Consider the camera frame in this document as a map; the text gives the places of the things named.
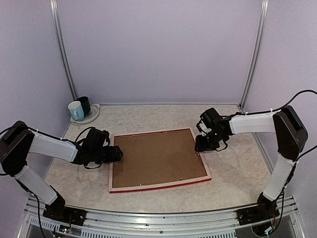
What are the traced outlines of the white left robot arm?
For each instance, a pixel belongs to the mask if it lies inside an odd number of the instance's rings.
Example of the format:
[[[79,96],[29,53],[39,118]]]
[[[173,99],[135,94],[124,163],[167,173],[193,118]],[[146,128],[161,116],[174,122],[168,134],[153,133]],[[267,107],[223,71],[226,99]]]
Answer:
[[[64,198],[45,182],[46,173],[41,172],[35,163],[48,159],[45,163],[48,168],[53,159],[58,159],[90,169],[90,163],[99,168],[123,158],[120,147],[111,145],[108,131],[88,127],[84,132],[86,136],[79,134],[72,141],[31,128],[18,120],[0,133],[2,175],[12,177],[26,191],[44,202],[46,216],[66,220],[69,209],[65,206]]]

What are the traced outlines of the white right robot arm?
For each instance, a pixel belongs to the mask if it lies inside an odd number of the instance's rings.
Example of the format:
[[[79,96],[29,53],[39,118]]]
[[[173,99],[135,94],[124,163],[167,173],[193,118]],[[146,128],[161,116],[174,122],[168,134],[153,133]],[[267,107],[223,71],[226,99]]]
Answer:
[[[248,135],[237,135],[230,140],[229,149],[217,153],[206,153],[209,168],[215,173],[215,185],[200,185],[193,189],[187,199],[189,211],[207,211],[253,203],[256,200],[263,179],[268,178],[268,169],[260,161],[263,154],[268,165],[276,163],[275,136],[270,133],[258,133],[258,146]],[[287,195],[293,195],[302,215],[314,216],[317,211],[316,172],[308,163],[317,166],[317,152],[306,154],[298,164],[297,173],[286,189]]]

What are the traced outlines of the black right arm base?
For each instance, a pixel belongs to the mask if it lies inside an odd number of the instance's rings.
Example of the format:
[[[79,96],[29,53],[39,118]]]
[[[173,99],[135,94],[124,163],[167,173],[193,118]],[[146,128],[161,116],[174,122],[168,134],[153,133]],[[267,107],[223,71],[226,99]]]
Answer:
[[[247,225],[278,217],[280,213],[276,203],[277,200],[271,201],[261,193],[255,206],[237,210],[239,225]]]

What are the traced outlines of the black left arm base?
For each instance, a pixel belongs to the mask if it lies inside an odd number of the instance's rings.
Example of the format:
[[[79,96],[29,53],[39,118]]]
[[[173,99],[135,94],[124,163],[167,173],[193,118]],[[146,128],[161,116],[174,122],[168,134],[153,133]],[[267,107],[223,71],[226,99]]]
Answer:
[[[63,207],[60,210],[46,208],[43,212],[45,218],[77,226],[84,225],[86,215],[87,211],[71,207]]]

